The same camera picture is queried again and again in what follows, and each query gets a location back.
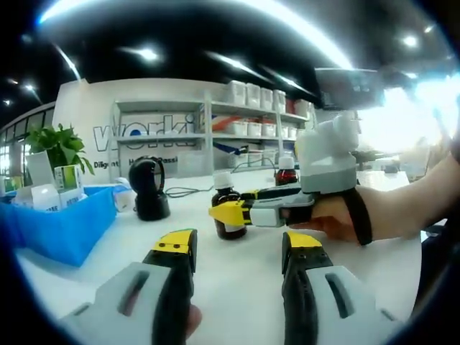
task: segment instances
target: product box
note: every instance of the product box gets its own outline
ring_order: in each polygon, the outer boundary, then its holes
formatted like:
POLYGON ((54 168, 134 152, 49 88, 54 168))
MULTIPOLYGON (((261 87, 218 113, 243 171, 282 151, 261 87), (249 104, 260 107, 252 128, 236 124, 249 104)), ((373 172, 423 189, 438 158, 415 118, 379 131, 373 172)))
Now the product box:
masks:
POLYGON ((26 161, 33 185, 55 184, 50 159, 46 151, 26 156, 26 161))
POLYGON ((55 180, 58 190, 78 189, 80 194, 83 191, 83 185, 81 182, 81 170, 78 165, 55 167, 55 180))
POLYGON ((61 189, 59 190, 59 199, 61 209, 77 203, 81 199, 81 189, 61 189))
POLYGON ((17 190, 12 203, 41 211, 60 211, 58 191, 52 184, 24 187, 17 190))
POLYGON ((23 186, 22 176, 14 176, 11 178, 0 176, 0 196, 4 196, 6 193, 12 192, 13 190, 18 190, 23 186))

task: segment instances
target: white bottle cap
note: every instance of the white bottle cap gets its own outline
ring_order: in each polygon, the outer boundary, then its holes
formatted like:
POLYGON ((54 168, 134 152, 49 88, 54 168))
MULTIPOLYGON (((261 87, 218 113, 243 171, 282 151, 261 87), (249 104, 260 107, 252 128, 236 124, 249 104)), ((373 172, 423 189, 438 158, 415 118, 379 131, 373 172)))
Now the white bottle cap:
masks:
POLYGON ((280 169, 294 169, 294 158, 291 156, 280 157, 280 169))
POLYGON ((217 172, 213 177, 215 189, 231 188, 234 186, 233 182, 231 181, 231 175, 229 171, 217 172))

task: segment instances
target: white container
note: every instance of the white container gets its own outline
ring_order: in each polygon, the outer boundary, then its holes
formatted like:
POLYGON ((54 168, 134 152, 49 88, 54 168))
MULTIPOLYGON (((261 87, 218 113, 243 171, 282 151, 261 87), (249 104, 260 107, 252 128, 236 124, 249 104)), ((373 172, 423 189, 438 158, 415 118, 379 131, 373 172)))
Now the white container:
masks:
POLYGON ((276 137, 276 124, 262 124, 263 137, 276 137))
POLYGON ((238 167, 241 165, 242 167, 247 166, 248 162, 248 154, 241 153, 239 155, 231 154, 229 155, 229 167, 238 167))
POLYGON ((246 105, 252 108, 260 108, 260 86, 246 84, 246 105))
POLYGON ((262 166, 262 151, 251 150, 248 153, 248 163, 250 167, 261 167, 262 166))
POLYGON ((281 127, 281 137, 283 139, 288 139, 289 138, 289 127, 288 126, 282 126, 281 127))
POLYGON ((315 106, 307 102, 305 99, 299 99, 294 103, 295 113, 298 116, 303 116, 310 121, 313 118, 313 112, 315 111, 315 106))
POLYGON ((246 105, 246 84, 232 80, 227 85, 226 101, 240 106, 246 105))
POLYGON ((247 135, 248 137, 261 137, 262 136, 262 124, 257 122, 247 123, 247 135))
POLYGON ((289 139, 297 139, 297 128, 289 127, 289 139))
POLYGON ((265 110, 273 110, 273 91, 268 88, 260 89, 260 107, 265 110))
POLYGON ((273 110, 281 114, 286 112, 286 92, 280 90, 273 91, 273 110))
POLYGON ((273 164, 275 164, 276 163, 276 154, 277 154, 276 149, 264 149, 264 151, 262 152, 262 157, 264 159, 262 161, 262 165, 271 166, 272 163, 270 162, 270 160, 273 162, 273 164))
POLYGON ((233 121, 227 125, 225 132, 229 134, 247 136, 247 122, 233 121))

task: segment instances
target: green leaves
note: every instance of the green leaves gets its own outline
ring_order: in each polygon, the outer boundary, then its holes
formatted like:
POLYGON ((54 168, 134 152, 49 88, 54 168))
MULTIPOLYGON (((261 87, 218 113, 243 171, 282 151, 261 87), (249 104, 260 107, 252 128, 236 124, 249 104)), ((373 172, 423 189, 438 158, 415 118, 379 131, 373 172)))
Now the green leaves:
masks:
POLYGON ((55 167, 61 165, 79 164, 83 173, 85 173, 86 165, 89 172, 94 175, 90 162, 84 157, 80 158, 78 155, 79 153, 85 153, 83 151, 85 145, 75 135, 73 128, 64 129, 62 124, 58 124, 57 127, 58 131, 55 131, 52 126, 41 129, 32 128, 26 138, 26 143, 31 147, 30 152, 38 153, 46 150, 53 171, 55 167))

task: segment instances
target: brown glass bottle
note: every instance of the brown glass bottle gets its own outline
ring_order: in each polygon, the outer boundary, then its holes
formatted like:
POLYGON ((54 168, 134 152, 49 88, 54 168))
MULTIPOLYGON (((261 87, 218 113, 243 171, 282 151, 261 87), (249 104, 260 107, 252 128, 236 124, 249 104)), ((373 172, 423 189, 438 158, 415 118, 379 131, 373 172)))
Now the brown glass bottle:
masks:
MULTIPOLYGON (((233 189, 229 172, 222 172, 214 175, 214 187, 217 194, 211 199, 211 205, 217 206, 226 201, 237 201, 241 198, 241 194, 233 189)), ((216 222, 217 234, 221 239, 239 239, 247 233, 245 225, 233 226, 224 224, 221 221, 216 222)))
POLYGON ((275 175, 275 185, 287 185, 288 183, 296 183, 297 173, 295 172, 295 163, 292 157, 281 157, 280 169, 275 175))

